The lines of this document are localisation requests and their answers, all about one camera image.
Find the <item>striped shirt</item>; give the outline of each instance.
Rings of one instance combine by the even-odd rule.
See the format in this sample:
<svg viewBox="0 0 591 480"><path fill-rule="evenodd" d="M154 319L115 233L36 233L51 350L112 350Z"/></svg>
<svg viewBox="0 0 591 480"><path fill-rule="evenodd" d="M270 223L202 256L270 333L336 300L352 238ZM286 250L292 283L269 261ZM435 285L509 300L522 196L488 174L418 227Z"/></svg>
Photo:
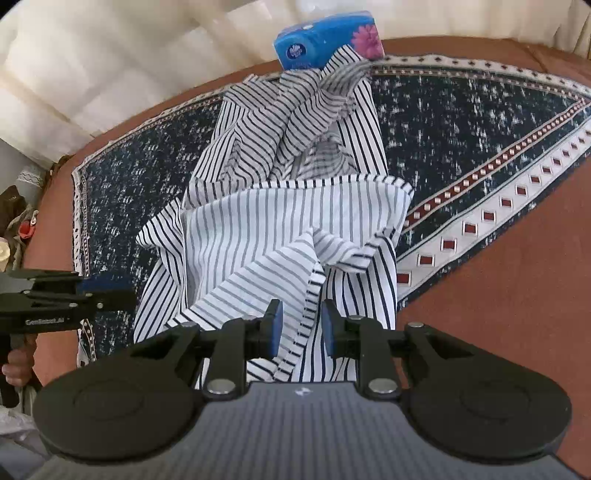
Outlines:
<svg viewBox="0 0 591 480"><path fill-rule="evenodd" d="M368 69L343 47L323 70L227 89L184 197L138 234L158 262L134 341L261 316L276 298L279 354L249 361L248 379L355 379L354 362L324 351L319 305L395 327L394 248L413 195L387 176Z"/></svg>

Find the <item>rug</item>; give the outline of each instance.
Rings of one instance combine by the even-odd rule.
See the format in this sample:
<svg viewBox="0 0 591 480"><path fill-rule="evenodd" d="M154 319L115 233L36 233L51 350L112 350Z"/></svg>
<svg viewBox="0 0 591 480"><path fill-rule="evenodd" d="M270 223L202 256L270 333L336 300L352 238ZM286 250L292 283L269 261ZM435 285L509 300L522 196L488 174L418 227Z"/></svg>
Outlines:
<svg viewBox="0 0 591 480"><path fill-rule="evenodd" d="M372 92L390 175L415 187L397 249L399 308L489 245L591 147L591 92L554 75L430 55L374 65ZM182 194L209 142L219 92L163 112L94 153L74 177L74 260L84 275L131 279L155 258L135 235ZM130 315L86 324L101 357L131 342Z"/></svg>

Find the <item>brown bed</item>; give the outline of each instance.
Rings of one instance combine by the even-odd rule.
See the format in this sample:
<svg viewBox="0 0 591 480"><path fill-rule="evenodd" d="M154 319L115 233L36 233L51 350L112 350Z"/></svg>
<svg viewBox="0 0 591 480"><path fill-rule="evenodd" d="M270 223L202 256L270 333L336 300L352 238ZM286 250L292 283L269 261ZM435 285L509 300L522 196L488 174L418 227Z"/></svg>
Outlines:
<svg viewBox="0 0 591 480"><path fill-rule="evenodd" d="M388 40L387 53L496 60L591 85L591 62L512 40L417 37ZM101 135L59 171L40 206L26 268L69 270L72 261L72 170L109 140L162 110L248 73L280 69L270 62L201 85ZM591 475L591 163L583 163L548 198L491 246L437 283L398 316L398 327L421 320L558 381L574 407L559 455ZM43 383L75 367L75 332L39 337L35 356Z"/></svg>

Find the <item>tissue box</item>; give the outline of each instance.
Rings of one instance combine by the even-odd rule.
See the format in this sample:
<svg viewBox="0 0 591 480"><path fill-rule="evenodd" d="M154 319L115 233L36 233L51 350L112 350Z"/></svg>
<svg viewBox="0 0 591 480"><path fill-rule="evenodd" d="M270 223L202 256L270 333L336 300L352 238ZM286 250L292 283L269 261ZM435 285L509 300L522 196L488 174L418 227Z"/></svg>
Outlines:
<svg viewBox="0 0 591 480"><path fill-rule="evenodd" d="M343 45L350 45L366 59L377 60L384 56L375 20L365 11L333 15L286 28L273 45L285 70L321 69Z"/></svg>

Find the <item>silver screw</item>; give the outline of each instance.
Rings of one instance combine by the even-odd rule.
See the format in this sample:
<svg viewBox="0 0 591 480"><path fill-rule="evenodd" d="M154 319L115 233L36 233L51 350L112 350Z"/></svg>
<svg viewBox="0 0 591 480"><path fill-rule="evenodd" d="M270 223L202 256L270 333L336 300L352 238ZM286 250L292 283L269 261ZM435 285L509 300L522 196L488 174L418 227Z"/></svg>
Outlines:
<svg viewBox="0 0 591 480"><path fill-rule="evenodd" d="M373 393L387 395L396 391L398 385L390 378L374 378L369 382L368 387Z"/></svg>
<svg viewBox="0 0 591 480"><path fill-rule="evenodd" d="M227 378L216 378L207 384L207 391L214 395L227 395L235 388L236 384Z"/></svg>

